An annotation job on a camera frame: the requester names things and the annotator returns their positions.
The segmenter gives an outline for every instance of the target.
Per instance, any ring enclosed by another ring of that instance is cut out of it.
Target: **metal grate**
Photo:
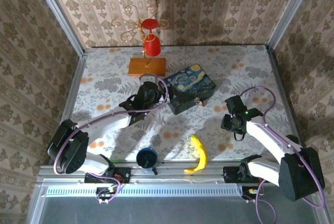
[[[65,188],[49,186],[47,197],[91,197],[95,196],[96,186],[91,188]],[[125,186],[118,196],[130,197],[195,197],[195,196],[240,196],[239,186]]]

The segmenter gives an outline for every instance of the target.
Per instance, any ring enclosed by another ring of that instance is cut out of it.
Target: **table surface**
[[[140,86],[138,77],[128,76],[131,57],[139,57],[141,48],[92,49],[87,57],[71,119],[91,119],[118,106]],[[190,140],[195,134],[207,151],[209,160],[242,159],[265,152],[264,146],[246,135],[236,142],[233,134],[220,128],[228,113],[224,99],[240,94],[254,85],[270,88],[277,104],[268,113],[268,123],[283,134],[291,134],[285,108],[263,45],[248,46],[166,46],[159,57],[166,58],[166,77],[191,65],[199,64],[216,84],[205,106],[195,106],[174,115],[168,105],[149,113],[144,120],[113,131],[92,143],[88,150],[104,154],[113,161],[135,161],[137,152],[152,147],[159,160],[195,160],[199,157]],[[273,99],[267,91],[252,90],[243,98],[250,109],[262,112]]]

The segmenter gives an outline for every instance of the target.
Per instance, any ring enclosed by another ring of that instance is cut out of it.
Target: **wooden base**
[[[142,74],[156,74],[165,76],[166,58],[148,58],[148,65],[144,58],[131,58],[129,65],[130,76],[140,76]]]

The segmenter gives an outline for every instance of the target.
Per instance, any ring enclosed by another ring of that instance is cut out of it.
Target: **banana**
[[[199,152],[199,163],[198,166],[196,168],[188,168],[185,169],[184,171],[186,173],[194,173],[198,170],[204,169],[205,166],[207,165],[207,153],[205,151],[205,148],[203,146],[203,144],[199,141],[199,139],[192,134],[190,139],[192,140],[193,144],[195,145],[195,147],[197,148],[198,152]]]

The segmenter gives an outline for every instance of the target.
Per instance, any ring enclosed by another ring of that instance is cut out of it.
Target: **wire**
[[[257,189],[257,193],[256,193],[256,197],[255,197],[256,215],[257,215],[257,218],[259,219],[259,221],[261,222],[261,224],[263,224],[262,219],[260,217],[260,213],[259,213],[258,203],[259,202],[264,202],[267,205],[269,205],[269,207],[271,207],[271,209],[273,211],[274,218],[275,218],[274,221],[273,221],[273,224],[276,224],[276,222],[277,222],[277,215],[276,215],[276,211],[275,211],[275,208],[273,207],[273,205],[271,203],[269,203],[268,201],[265,201],[264,199],[259,199],[261,188],[263,187],[263,184],[265,182],[266,182],[266,180],[262,180],[261,183],[259,184],[259,188]]]
[[[259,187],[260,187],[260,183],[262,182],[262,178],[259,178],[259,185],[258,185],[258,190],[259,190]],[[265,187],[263,186],[262,187],[262,194],[265,194]]]
[[[55,174],[63,174],[63,173],[64,173],[64,171],[59,172],[59,171],[57,170],[57,165],[58,165],[59,159],[60,159],[60,157],[61,157],[61,155],[62,155],[62,153],[63,153],[63,151],[64,151],[66,145],[67,145],[67,144],[69,143],[69,141],[73,138],[73,136],[75,136],[80,130],[82,130],[82,129],[86,128],[86,127],[90,127],[91,125],[93,125],[93,124],[95,124],[95,123],[97,123],[97,122],[99,122],[99,121],[101,121],[101,120],[107,119],[107,118],[109,118],[109,117],[114,117],[114,116],[116,116],[116,115],[129,114],[129,113],[145,113],[145,112],[151,112],[151,111],[153,111],[153,110],[157,110],[157,109],[161,108],[161,107],[167,102],[168,87],[167,87],[167,84],[163,81],[163,79],[159,78],[159,77],[158,77],[157,75],[155,75],[155,74],[143,74],[143,75],[141,75],[141,76],[139,77],[139,80],[141,80],[141,79],[142,79],[143,77],[145,77],[145,76],[153,76],[153,77],[157,78],[157,79],[164,85],[164,88],[165,88],[165,90],[166,90],[166,95],[165,95],[165,98],[164,98],[163,102],[162,102],[160,105],[158,105],[158,106],[156,106],[156,107],[154,107],[154,108],[151,108],[151,109],[119,111],[119,112],[114,112],[114,113],[111,112],[111,113],[106,114],[106,115],[104,115],[104,116],[102,116],[102,117],[100,117],[100,118],[97,118],[97,119],[95,119],[95,120],[93,120],[93,121],[91,121],[91,122],[88,122],[88,123],[82,125],[81,127],[78,127],[77,129],[75,129],[75,130],[74,130],[74,131],[73,131],[73,132],[66,138],[66,140],[65,140],[64,143],[63,143],[63,145],[60,147],[59,152],[58,152],[57,155],[56,155],[56,158],[55,158],[54,163],[53,163],[53,171],[54,171]]]
[[[124,179],[122,176],[120,176],[118,173],[114,174],[114,176],[122,183],[124,182]]]
[[[100,179],[108,179],[108,180],[113,180],[113,181],[117,182],[117,190],[116,190],[116,193],[115,193],[113,196],[111,196],[109,199],[106,199],[106,200],[105,200],[105,203],[108,203],[108,202],[112,201],[112,199],[115,198],[116,195],[120,192],[120,190],[121,190],[121,183],[120,183],[119,180],[117,180],[117,179],[115,179],[115,178],[112,178],[112,177],[99,176],[99,175],[96,175],[96,174],[93,174],[93,173],[89,173],[89,174],[90,174],[91,176],[93,176],[93,177],[96,177],[96,178],[100,178]],[[98,200],[99,200],[100,203],[102,203],[102,200],[100,199],[100,195],[101,195],[102,193],[104,193],[104,192],[106,192],[106,190],[104,190],[104,191],[102,191],[102,192],[100,192],[100,193],[98,194]]]
[[[265,124],[265,128],[268,129],[268,131],[272,134],[272,135],[275,135],[275,137],[279,140],[281,140],[281,142],[283,144],[285,144],[288,148],[290,148],[297,156],[298,158],[301,160],[301,162],[303,163],[304,167],[308,170],[308,172],[310,173],[312,179],[314,180],[315,184],[317,185],[318,187],[318,191],[319,191],[319,194],[320,194],[320,199],[321,199],[321,204],[320,205],[315,205],[314,203],[310,202],[308,199],[306,199],[305,197],[303,197],[303,200],[308,203],[309,205],[311,205],[312,207],[316,208],[316,209],[322,209],[325,207],[325,196],[324,196],[324,191],[321,187],[321,184],[317,178],[317,176],[315,175],[315,173],[313,172],[313,170],[311,169],[311,167],[308,165],[308,163],[306,162],[306,160],[301,156],[301,154],[290,144],[288,143],[284,138],[282,138],[279,134],[277,134],[266,122],[266,114],[275,106],[276,104],[276,96],[275,94],[267,87],[264,87],[264,86],[253,86],[253,87],[249,87],[247,88],[245,91],[243,91],[240,96],[242,96],[245,92],[251,90],[251,89],[256,89],[258,90],[258,88],[262,88],[264,90],[267,90],[268,92],[270,92],[270,94],[272,95],[273,97],[273,103],[272,105],[264,112],[263,114],[263,121],[264,121],[264,124]],[[257,197],[255,199],[255,205],[256,205],[256,214],[257,214],[257,217],[259,218],[259,221],[262,223],[261,221],[261,218],[260,218],[260,215],[258,213],[258,208],[257,208],[257,201],[258,201],[258,194],[260,192],[260,188],[262,187],[263,183],[265,182],[266,180],[262,180],[262,182],[260,183],[259,185],[259,188],[258,188],[258,193],[257,193]],[[272,209],[273,211],[275,212],[275,209],[273,208],[273,206],[269,203],[269,202],[266,202]]]
[[[235,139],[237,142],[240,142],[240,141],[242,141],[242,140],[245,138],[245,134],[242,134],[241,139],[237,139],[237,138],[236,138],[236,133],[233,133],[233,136],[234,136],[234,139]]]
[[[250,198],[247,194],[243,194],[242,196],[245,196],[245,197],[247,197],[249,200],[250,200],[250,202],[253,202],[253,203],[255,203],[255,200],[253,199],[253,198]]]

